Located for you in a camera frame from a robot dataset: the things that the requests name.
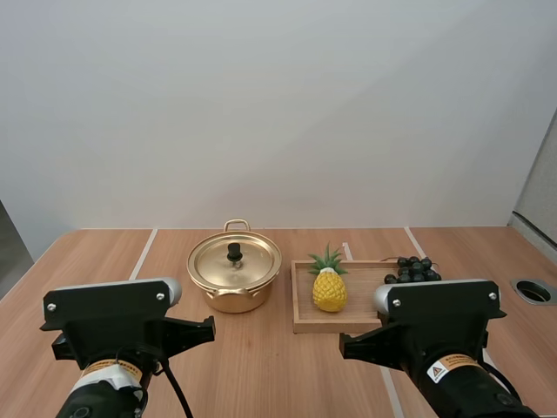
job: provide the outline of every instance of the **lid knob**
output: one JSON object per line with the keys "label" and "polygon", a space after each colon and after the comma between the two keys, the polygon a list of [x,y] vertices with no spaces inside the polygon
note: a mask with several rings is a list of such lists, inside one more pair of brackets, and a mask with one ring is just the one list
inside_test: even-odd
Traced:
{"label": "lid knob", "polygon": [[228,245],[228,255],[226,258],[232,263],[240,261],[244,255],[240,252],[240,244],[238,242],[232,242]]}

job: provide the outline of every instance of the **pineapple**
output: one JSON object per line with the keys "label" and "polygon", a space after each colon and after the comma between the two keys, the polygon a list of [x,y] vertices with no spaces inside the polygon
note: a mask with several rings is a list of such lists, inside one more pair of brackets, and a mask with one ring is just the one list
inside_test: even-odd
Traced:
{"label": "pineapple", "polygon": [[340,278],[347,273],[339,268],[339,250],[329,254],[329,245],[325,250],[325,257],[309,254],[315,260],[310,273],[317,275],[313,283],[313,302],[319,309],[327,312],[338,312],[346,305],[346,287]]}

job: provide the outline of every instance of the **pineapple leaves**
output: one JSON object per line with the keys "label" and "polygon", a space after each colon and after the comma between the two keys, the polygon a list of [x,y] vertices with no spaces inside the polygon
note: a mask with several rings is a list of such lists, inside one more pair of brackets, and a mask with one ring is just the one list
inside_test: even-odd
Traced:
{"label": "pineapple leaves", "polygon": [[325,248],[325,257],[321,258],[317,254],[308,255],[315,260],[315,263],[310,266],[311,274],[319,274],[322,269],[327,267],[333,269],[338,274],[346,273],[345,270],[339,268],[339,264],[342,261],[339,259],[340,248],[337,248],[334,252],[331,253],[331,243],[328,243],[327,247]]}

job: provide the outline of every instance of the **warning label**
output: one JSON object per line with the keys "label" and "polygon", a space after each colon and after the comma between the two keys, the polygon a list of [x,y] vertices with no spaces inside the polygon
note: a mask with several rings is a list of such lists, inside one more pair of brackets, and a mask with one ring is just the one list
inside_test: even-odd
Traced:
{"label": "warning label", "polygon": [[439,383],[440,380],[443,379],[443,377],[451,370],[463,366],[480,367],[476,361],[467,355],[449,354],[435,361],[432,366],[427,369],[427,375],[432,378],[432,381]]}
{"label": "warning label", "polygon": [[[115,364],[116,364],[116,360],[113,360],[113,359],[97,361],[96,363],[93,363],[93,364],[90,364],[89,366],[87,366],[87,368],[81,374],[81,377],[86,376],[89,373],[96,372],[96,371],[98,371],[102,368],[105,368],[105,367],[108,367],[108,366],[113,366]],[[118,364],[126,372],[131,374],[136,379],[136,381],[141,381],[141,376],[142,376],[141,370],[139,370],[133,364],[128,363],[127,361],[121,361],[121,360],[118,360]]]}

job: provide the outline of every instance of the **table surface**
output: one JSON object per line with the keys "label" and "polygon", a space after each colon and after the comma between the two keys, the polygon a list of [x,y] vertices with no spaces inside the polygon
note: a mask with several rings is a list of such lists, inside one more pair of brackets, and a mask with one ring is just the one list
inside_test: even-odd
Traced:
{"label": "table surface", "polygon": [[[347,243],[355,260],[418,253],[404,229],[260,231],[281,249],[283,267],[271,298],[235,315],[209,308],[187,273],[191,249],[215,232],[160,230],[149,246],[151,230],[82,230],[55,242],[0,301],[0,415],[55,416],[80,375],[75,362],[54,361],[50,344],[57,334],[39,331],[43,296],[56,287],[137,275],[180,281],[182,300],[168,316],[215,316],[214,342],[171,359],[196,418],[435,416],[403,373],[344,361],[336,334],[292,333],[291,260],[304,260],[328,242]],[[528,406],[557,415],[557,307],[529,305],[509,284],[537,278],[557,286],[557,266],[509,227],[412,228],[411,234],[445,280],[497,282],[508,316],[490,322],[488,352]],[[163,376],[149,392],[145,417],[183,417]]]}

